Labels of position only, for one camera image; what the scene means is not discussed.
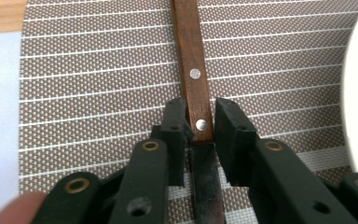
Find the silver rivet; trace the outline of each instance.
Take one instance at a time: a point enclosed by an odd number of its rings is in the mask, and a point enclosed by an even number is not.
[[[199,131],[205,131],[208,128],[208,123],[204,119],[199,119],[196,122],[196,127]]]
[[[201,77],[201,72],[199,69],[197,68],[193,68],[191,69],[190,71],[190,76],[193,78],[193,79],[199,79]]]

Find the fabric surface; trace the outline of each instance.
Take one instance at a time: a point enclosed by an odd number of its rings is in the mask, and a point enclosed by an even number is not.
[[[211,105],[236,101],[262,137],[286,142],[316,175],[351,171],[339,84],[358,0],[199,0]],[[168,0],[29,0],[21,46],[20,192],[76,171],[106,177],[180,96]],[[227,223],[255,223],[246,189],[219,170]],[[191,223],[169,187],[170,223]]]

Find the wooden table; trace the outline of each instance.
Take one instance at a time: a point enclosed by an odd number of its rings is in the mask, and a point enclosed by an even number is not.
[[[0,0],[0,33],[22,30],[27,0]]]

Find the clamp jaw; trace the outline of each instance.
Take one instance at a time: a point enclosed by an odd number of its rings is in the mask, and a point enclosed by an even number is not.
[[[213,161],[216,151],[231,186],[249,188],[260,223],[358,223],[358,174],[347,175],[337,186],[318,178],[285,143],[260,139],[233,101],[216,99],[214,126],[214,144],[193,148],[192,158]],[[68,175],[50,192],[33,223],[167,223],[167,187],[184,185],[192,136],[185,100],[169,101],[161,125],[135,145],[126,168],[104,180],[84,172]],[[209,178],[217,170],[216,163],[212,166],[216,169],[191,168],[197,178]],[[193,189],[202,192],[197,178]],[[219,185],[218,180],[212,183]],[[209,209],[211,198],[199,198],[195,209]]]

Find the striped fabric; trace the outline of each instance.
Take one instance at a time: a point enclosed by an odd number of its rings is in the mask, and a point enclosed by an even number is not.
[[[312,172],[350,172],[340,118],[358,0],[199,0],[211,105],[236,101],[262,137]],[[21,46],[20,191],[76,171],[106,177],[180,96],[168,0],[29,0]],[[227,223],[255,223],[220,169]],[[192,223],[190,178],[170,187],[170,223]]]

